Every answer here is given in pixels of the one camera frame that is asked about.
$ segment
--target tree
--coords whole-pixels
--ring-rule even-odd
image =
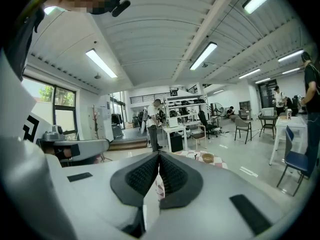
[[[54,88],[52,86],[48,86],[48,85],[46,85],[44,88],[40,89],[39,93],[41,95],[41,101],[42,102],[52,102],[53,90],[54,90]],[[70,91],[56,88],[54,104],[61,105],[61,106],[73,107],[74,106],[74,94]]]

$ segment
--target blue chair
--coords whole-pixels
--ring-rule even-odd
[[[289,126],[286,127],[285,135],[286,135],[286,138],[285,138],[284,162],[286,164],[286,167],[285,167],[284,172],[281,176],[281,179],[280,179],[278,185],[276,185],[276,187],[279,187],[279,184],[282,181],[288,167],[299,170],[301,172],[301,176],[298,180],[298,187],[296,188],[296,190],[294,191],[294,194],[293,194],[293,196],[295,196],[295,194],[297,193],[297,191],[301,185],[302,180],[304,179],[304,173],[306,173],[308,170],[308,157],[304,154],[300,154],[300,153],[291,151],[292,140],[294,139],[295,135],[291,131]]]

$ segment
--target bowl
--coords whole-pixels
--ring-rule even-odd
[[[214,155],[210,154],[210,153],[205,153],[202,156],[202,160],[206,163],[206,164],[210,164],[214,162]]]

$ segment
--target man in white shirt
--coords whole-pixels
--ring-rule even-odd
[[[158,144],[158,137],[157,137],[157,128],[159,122],[156,119],[156,114],[158,112],[158,107],[161,105],[161,100],[156,99],[150,106],[148,106],[148,120],[147,120],[147,127],[150,134],[150,142],[152,146],[152,151],[157,151],[162,149],[162,146]]]
[[[287,102],[287,97],[283,92],[280,91],[279,86],[277,85],[275,88],[274,93],[274,99],[275,99],[275,109],[277,116],[280,115],[280,113],[285,112],[285,104]]]

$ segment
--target ceiling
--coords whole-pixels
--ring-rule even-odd
[[[285,0],[268,0],[252,14],[247,0],[130,0],[118,17],[55,9],[33,35],[30,55],[98,93],[144,86],[236,83],[275,77],[300,66],[299,56],[277,58],[315,45]],[[189,70],[209,42],[218,45],[207,67]],[[110,78],[85,53],[94,48],[116,73]],[[101,79],[94,76],[99,73]]]

